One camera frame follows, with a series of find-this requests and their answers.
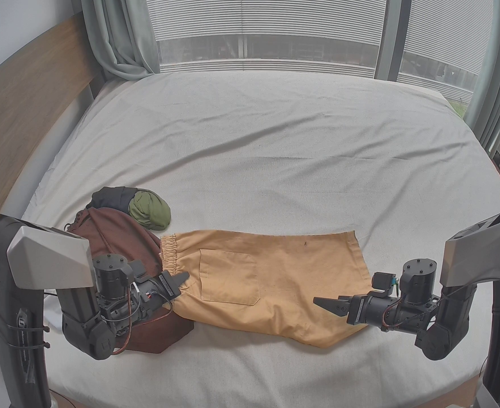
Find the wrinkled sheet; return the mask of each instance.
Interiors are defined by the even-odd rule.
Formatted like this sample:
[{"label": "wrinkled sheet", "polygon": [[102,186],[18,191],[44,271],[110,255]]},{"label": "wrinkled sheet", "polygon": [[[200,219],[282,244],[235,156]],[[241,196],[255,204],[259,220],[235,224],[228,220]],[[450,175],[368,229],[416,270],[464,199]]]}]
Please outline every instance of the wrinkled sheet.
[{"label": "wrinkled sheet", "polygon": [[[500,176],[440,96],[349,76],[195,72],[121,85],[94,103],[25,218],[62,228],[103,186],[149,188],[165,233],[355,230],[369,271],[401,275],[500,212]],[[435,292],[439,291],[439,272]],[[478,373],[491,283],[465,339],[430,361],[412,335],[366,328],[330,349],[196,324],[160,355],[94,361],[46,334],[50,388],[98,407],[409,407]]]}]

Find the white bed sheet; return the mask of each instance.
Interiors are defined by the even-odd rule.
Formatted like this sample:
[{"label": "white bed sheet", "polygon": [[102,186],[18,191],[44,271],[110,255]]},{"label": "white bed sheet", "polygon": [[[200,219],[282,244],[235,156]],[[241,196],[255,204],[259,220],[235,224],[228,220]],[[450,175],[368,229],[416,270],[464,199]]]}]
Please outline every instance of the white bed sheet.
[{"label": "white bed sheet", "polygon": [[[62,228],[102,186],[150,188],[166,233],[355,230],[369,271],[442,262],[444,241],[500,212],[500,176],[448,103],[408,86],[294,72],[172,73],[94,103],[24,217]],[[438,273],[436,291],[439,291]],[[442,361],[366,328],[330,349],[196,323],[160,355],[94,361],[46,335],[52,389],[97,407],[414,406],[478,373],[491,285]]]}]

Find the brown garment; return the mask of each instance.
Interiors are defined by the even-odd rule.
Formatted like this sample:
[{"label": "brown garment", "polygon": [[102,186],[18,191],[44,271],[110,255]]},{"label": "brown garment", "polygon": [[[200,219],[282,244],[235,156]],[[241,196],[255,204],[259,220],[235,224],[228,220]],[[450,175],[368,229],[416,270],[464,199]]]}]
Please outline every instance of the brown garment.
[{"label": "brown garment", "polygon": [[193,231],[163,236],[161,259],[171,275],[190,274],[173,302],[174,311],[187,319],[320,348],[364,327],[313,304],[314,296],[371,290],[353,231],[291,236]]},{"label": "brown garment", "polygon": [[[140,260],[150,276],[162,271],[159,257],[161,241],[131,216],[113,208],[89,208],[78,212],[69,232],[90,241],[91,256],[120,254],[127,260]],[[164,315],[160,308],[152,319]],[[164,319],[136,324],[131,330],[127,349],[159,354],[193,329],[193,321],[171,313]],[[116,339],[120,347],[125,335]]]}]

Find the shorts pocket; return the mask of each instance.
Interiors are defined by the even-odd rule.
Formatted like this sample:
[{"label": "shorts pocket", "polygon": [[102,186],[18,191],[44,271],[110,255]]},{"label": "shorts pocket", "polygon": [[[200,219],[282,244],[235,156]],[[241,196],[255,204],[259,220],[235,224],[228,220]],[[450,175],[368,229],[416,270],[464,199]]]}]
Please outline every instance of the shorts pocket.
[{"label": "shorts pocket", "polygon": [[250,255],[212,249],[199,251],[203,301],[243,305],[258,302],[258,269]]}]

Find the headboard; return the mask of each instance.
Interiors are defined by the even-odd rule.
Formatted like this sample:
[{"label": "headboard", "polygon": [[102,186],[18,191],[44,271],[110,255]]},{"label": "headboard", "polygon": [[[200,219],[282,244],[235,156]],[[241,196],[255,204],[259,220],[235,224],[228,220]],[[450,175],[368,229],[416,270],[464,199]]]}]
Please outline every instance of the headboard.
[{"label": "headboard", "polygon": [[100,73],[82,12],[0,65],[0,210],[43,137]]}]

